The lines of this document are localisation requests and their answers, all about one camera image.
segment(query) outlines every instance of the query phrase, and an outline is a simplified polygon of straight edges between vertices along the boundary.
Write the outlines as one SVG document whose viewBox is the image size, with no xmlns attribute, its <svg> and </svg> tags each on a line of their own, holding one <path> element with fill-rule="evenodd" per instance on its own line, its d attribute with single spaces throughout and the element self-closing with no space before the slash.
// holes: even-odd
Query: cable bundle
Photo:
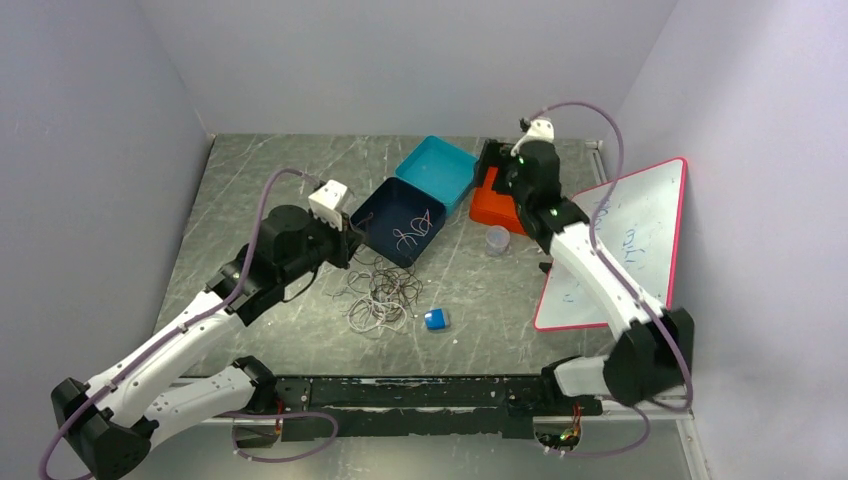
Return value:
<svg viewBox="0 0 848 480">
<path fill-rule="evenodd" d="M 345 311 L 350 329 L 357 333 L 382 328 L 399 332 L 409 317 L 409 308 L 421 294 L 423 283 L 415 276 L 414 269 L 386 267 L 381 256 L 371 262 L 363 262 L 356 256 L 354 260 L 370 269 L 349 272 L 347 286 L 333 294 L 334 298 L 345 294 L 358 296 Z"/>
</svg>

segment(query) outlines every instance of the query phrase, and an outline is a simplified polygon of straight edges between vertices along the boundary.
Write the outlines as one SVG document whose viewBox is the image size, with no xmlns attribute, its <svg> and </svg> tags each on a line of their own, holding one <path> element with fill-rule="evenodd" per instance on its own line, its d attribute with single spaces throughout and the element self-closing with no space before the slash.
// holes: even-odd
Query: blue writing on whiteboard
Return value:
<svg viewBox="0 0 848 480">
<path fill-rule="evenodd" d="M 575 287 L 579 287 L 579 286 L 580 286 L 580 282 L 577 282 L 577 285 L 575 285 Z M 574 303 L 574 297 L 570 293 L 566 293 L 562 297 L 562 301 L 565 302 L 565 303 Z"/>
<path fill-rule="evenodd" d="M 636 263 L 645 253 L 645 249 L 637 248 L 635 242 L 636 229 L 631 228 L 624 234 L 624 241 L 621 242 L 621 246 L 624 248 L 624 263 Z"/>
<path fill-rule="evenodd" d="M 594 205 L 598 205 L 601 203 L 600 200 L 594 203 Z M 604 205 L 601 207 L 601 210 L 598 212 L 598 218 L 595 219 L 595 231 L 598 232 L 601 230 L 601 223 L 604 220 L 604 217 L 609 214 L 609 200 L 607 200 Z"/>
</svg>

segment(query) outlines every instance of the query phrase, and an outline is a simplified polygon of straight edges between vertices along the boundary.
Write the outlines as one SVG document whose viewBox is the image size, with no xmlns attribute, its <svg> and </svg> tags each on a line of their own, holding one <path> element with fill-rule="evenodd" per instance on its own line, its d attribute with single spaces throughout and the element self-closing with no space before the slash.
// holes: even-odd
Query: white wall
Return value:
<svg viewBox="0 0 848 480">
<path fill-rule="evenodd" d="M 31 479 L 52 388 L 150 335 L 209 142 L 132 0 L 2 2 L 0 45 L 0 478 Z"/>
<path fill-rule="evenodd" d="M 848 3 L 681 0 L 618 118 L 628 170 L 690 159 L 675 297 L 714 478 L 846 478 Z"/>
<path fill-rule="evenodd" d="M 618 109 L 676 0 L 139 3 L 213 132 L 514 136 L 563 98 Z"/>
</svg>

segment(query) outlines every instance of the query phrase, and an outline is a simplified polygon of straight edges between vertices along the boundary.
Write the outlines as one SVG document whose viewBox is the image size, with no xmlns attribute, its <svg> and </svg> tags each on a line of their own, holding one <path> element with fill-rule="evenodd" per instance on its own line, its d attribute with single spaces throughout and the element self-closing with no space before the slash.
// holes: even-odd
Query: white wire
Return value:
<svg viewBox="0 0 848 480">
<path fill-rule="evenodd" d="M 351 276 L 351 275 L 354 275 L 354 276 L 355 276 L 355 279 L 353 280 L 353 282 L 351 282 L 351 278 L 350 278 L 350 276 Z M 358 279 L 360 279 L 360 278 L 368 278 L 368 282 L 370 283 L 371 281 L 373 281 L 373 280 L 374 280 L 374 273 L 373 273 L 373 272 L 369 272 L 369 271 L 367 271 L 367 270 L 360 270 L 360 271 L 351 270 L 351 271 L 347 272 L 347 276 L 346 276 L 346 278 L 345 278 L 345 281 L 346 281 L 347 285 L 345 285 L 344 287 L 342 287 L 342 289 L 341 289 L 341 290 L 338 290 L 338 291 L 336 291 L 335 293 L 330 293 L 329 295 L 330 295 L 331 297 L 333 297 L 333 298 L 336 298 L 336 297 L 340 297 L 340 296 L 342 296 L 342 295 L 344 295 L 344 294 L 346 294 L 346 293 L 348 293 L 348 292 L 353 292 L 353 293 L 361 294 L 362 292 L 357 292 L 356 290 L 354 290 L 354 289 L 351 287 L 351 283 L 356 282 L 356 280 L 358 280 Z"/>
<path fill-rule="evenodd" d="M 354 322 L 354 310 L 358 305 L 366 304 L 368 305 L 367 312 L 363 312 L 360 314 L 357 320 L 361 320 L 361 323 Z M 403 312 L 403 316 L 395 323 L 386 323 L 386 309 L 388 307 L 399 308 Z M 408 317 L 408 313 L 403 305 L 396 302 L 387 302 L 387 301 L 376 301 L 371 298 L 370 295 L 363 295 L 356 302 L 351 305 L 351 308 L 347 312 L 347 323 L 350 325 L 350 329 L 356 333 L 367 333 L 372 330 L 386 328 L 395 333 L 398 333 L 401 328 L 406 324 L 406 318 Z M 368 320 L 370 318 L 374 318 L 376 323 L 372 325 L 368 325 Z"/>
<path fill-rule="evenodd" d="M 430 227 L 432 227 L 432 226 L 433 226 L 433 224 L 430 223 L 430 209 L 428 208 L 427 210 L 424 211 L 423 216 L 415 217 L 415 218 L 413 218 L 412 220 L 409 221 L 409 228 L 412 229 L 412 232 L 404 233 L 404 232 L 401 232 L 397 228 L 392 230 L 392 235 L 399 238 L 399 240 L 395 244 L 395 248 L 398 251 L 400 251 L 400 242 L 404 242 L 407 247 L 412 249 L 412 246 L 409 245 L 410 240 L 412 241 L 413 245 L 417 247 L 418 242 L 414 238 L 412 238 L 412 236 L 414 235 L 416 237 L 424 238 L 424 237 L 427 236 L 428 233 L 430 233 Z"/>
</svg>

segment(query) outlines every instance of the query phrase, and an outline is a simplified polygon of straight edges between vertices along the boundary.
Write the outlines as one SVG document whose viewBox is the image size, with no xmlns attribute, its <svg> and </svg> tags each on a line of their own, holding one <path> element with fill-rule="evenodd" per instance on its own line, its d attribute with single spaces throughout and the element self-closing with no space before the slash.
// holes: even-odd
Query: white bracket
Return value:
<svg viewBox="0 0 848 480">
<path fill-rule="evenodd" d="M 521 139 L 519 139 L 515 146 L 512 147 L 512 150 L 509 152 L 513 157 L 518 156 L 518 151 L 521 149 L 521 145 L 531 140 L 544 140 L 549 143 L 553 143 L 554 141 L 554 124 L 551 123 L 550 118 L 539 117 L 530 122 L 530 128 L 527 129 L 527 133 L 524 134 Z"/>
<path fill-rule="evenodd" d="M 177 318 L 153 337 L 144 342 L 126 358 L 88 380 L 89 391 L 96 392 L 109 385 L 121 369 L 137 358 L 141 352 L 157 342 L 167 332 L 179 328 L 182 333 L 165 343 L 156 353 L 145 360 L 134 372 L 118 385 L 117 390 L 97 402 L 101 411 L 109 408 L 114 412 L 112 422 L 122 427 L 132 427 L 144 414 L 151 402 L 182 373 L 194 365 L 202 355 L 224 337 L 235 336 L 245 326 L 236 315 L 218 310 L 209 318 L 186 328 L 185 322 L 221 303 L 213 292 L 199 293 Z"/>
<path fill-rule="evenodd" d="M 309 208 L 316 218 L 324 220 L 338 231 L 342 230 L 342 207 L 347 201 L 348 188 L 330 180 L 309 195 Z"/>
<path fill-rule="evenodd" d="M 208 418 L 244 408 L 254 391 L 250 377 L 229 366 L 217 375 L 160 394 L 144 413 L 148 420 L 159 422 L 150 448 Z"/>
<path fill-rule="evenodd" d="M 604 380 L 604 362 L 607 357 L 578 357 L 554 369 L 557 385 L 564 395 L 609 395 Z"/>
</svg>

